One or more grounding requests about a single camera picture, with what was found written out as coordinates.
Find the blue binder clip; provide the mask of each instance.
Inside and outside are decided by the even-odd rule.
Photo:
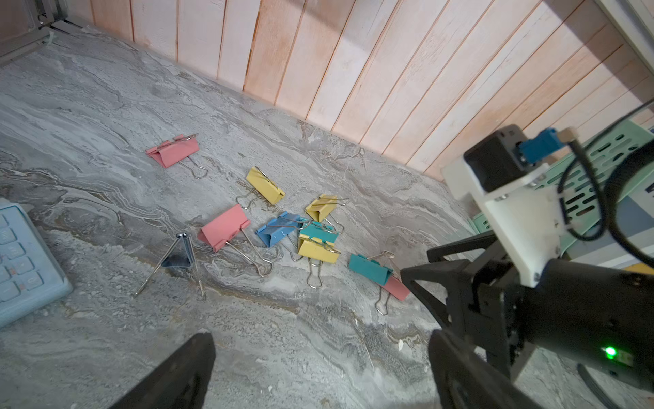
[[[379,285],[386,285],[388,279],[393,274],[393,269],[382,266],[377,261],[373,260],[373,258],[380,257],[384,254],[385,253],[381,253],[380,255],[368,258],[361,254],[352,254],[350,256],[349,268],[355,273],[359,273]]]
[[[291,232],[300,230],[306,221],[308,220],[299,215],[293,215],[285,211],[276,219],[257,229],[256,235],[259,236],[266,247],[273,247]]]

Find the calculator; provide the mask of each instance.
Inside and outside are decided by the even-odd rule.
[[[23,208],[0,204],[0,328],[72,291]]]

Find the yellow binder clip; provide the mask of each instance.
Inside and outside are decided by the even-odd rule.
[[[334,226],[332,222],[326,220],[327,216],[336,208],[336,206],[344,206],[350,202],[350,199],[344,198],[339,199],[336,195],[327,195],[321,194],[316,200],[311,202],[310,205],[305,207],[304,211],[315,221],[317,222],[327,222],[330,225]],[[345,227],[334,219],[334,222],[341,227],[341,231],[338,234],[342,234],[345,231]]]
[[[338,234],[328,226],[324,228],[310,225],[300,230],[298,254],[307,258],[335,263],[340,251],[334,249],[334,242]]]
[[[247,177],[245,177],[245,179],[250,183],[250,185],[252,185],[254,189],[256,189],[257,192],[259,192],[260,197],[252,199],[247,204],[247,206],[243,206],[239,202],[239,199],[248,196],[249,193],[244,194],[242,196],[238,196],[236,198],[236,203],[241,205],[243,209],[248,209],[255,200],[261,197],[265,198],[267,201],[270,202],[270,204],[274,205],[280,200],[282,200],[282,198],[285,195],[284,191],[281,190],[279,187],[277,187],[275,182],[270,180],[270,178],[264,172],[262,172],[261,169],[257,168],[256,166],[253,166],[250,169],[250,172],[247,174]]]

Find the marble countertop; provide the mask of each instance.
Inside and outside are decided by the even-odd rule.
[[[0,196],[29,211],[75,288],[0,330],[0,407],[106,408],[199,330],[216,344],[206,408],[438,407],[425,348],[436,322],[413,296],[379,315],[379,287],[347,261],[387,250],[422,264],[469,236],[444,185],[93,29],[0,68],[0,84]],[[198,133],[206,178],[145,155],[181,133]],[[324,286],[308,287],[306,260],[285,250],[264,279],[195,241],[206,300],[181,269],[132,297],[175,234],[195,238],[247,193],[253,165],[286,192],[246,211],[268,255],[256,228],[320,193],[351,199],[334,211],[343,254]],[[517,385],[548,408],[598,407],[572,365],[539,349]],[[646,405],[607,382],[625,407]]]

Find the wooden wall panel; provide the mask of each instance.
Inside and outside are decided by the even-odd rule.
[[[651,109],[645,109],[644,111],[640,111],[639,113],[632,116],[631,121],[633,121],[635,124],[642,125],[652,118],[654,118],[654,112],[652,112]]]
[[[320,84],[307,121],[330,130],[336,123],[398,0],[356,0]]]
[[[654,98],[654,78],[649,76],[636,84],[629,92],[624,93],[620,98],[584,122],[578,129],[579,140],[581,142],[589,140],[612,124],[614,120],[637,108],[642,101],[647,101],[651,98]]]
[[[654,75],[593,0],[66,1],[436,179],[498,127],[576,126],[587,139],[654,96]],[[654,109],[634,120],[654,125]]]
[[[589,96],[635,58],[636,55],[628,45],[618,48],[611,56],[595,67],[595,69],[539,115],[538,118],[524,128],[525,135],[535,137],[538,135],[538,132],[552,126],[554,122],[565,115],[570,109],[573,109],[584,98]]]
[[[425,143],[443,151],[582,0],[542,2],[434,128]]]
[[[131,0],[131,9],[134,42],[177,61],[177,0]]]
[[[225,0],[179,0],[177,61],[216,78]]]
[[[600,65],[623,43],[622,36],[613,26],[604,26],[584,47],[581,47],[561,68],[528,96],[500,126],[516,124],[520,128],[527,127],[541,112]]]
[[[361,72],[333,131],[359,143],[395,82],[445,6],[445,0],[403,0]]]
[[[444,151],[430,150],[425,143],[409,166],[440,178],[440,170],[489,135],[548,77],[572,57],[606,24],[606,17],[593,0],[585,0],[511,77]]]
[[[275,105],[305,118],[354,0],[307,0]]]
[[[66,0],[66,5],[70,16],[77,16],[91,24],[95,24],[91,0]]]
[[[91,0],[95,25],[121,39],[134,41],[129,0]]]
[[[380,154],[386,149],[490,3],[491,0],[448,2],[376,114],[361,145]]]
[[[639,125],[647,130],[651,130],[652,128],[654,128],[654,115],[652,115],[650,119],[646,120],[645,122]]]
[[[579,127],[583,125],[646,77],[647,70],[645,66],[638,60],[631,61],[582,102],[570,109],[552,126],[556,129],[564,129],[569,126]]]
[[[407,163],[538,3],[496,0],[393,137],[384,155]]]
[[[304,10],[304,0],[263,0],[243,91],[274,104]]]
[[[218,80],[241,91],[261,0],[227,0],[222,26]]]

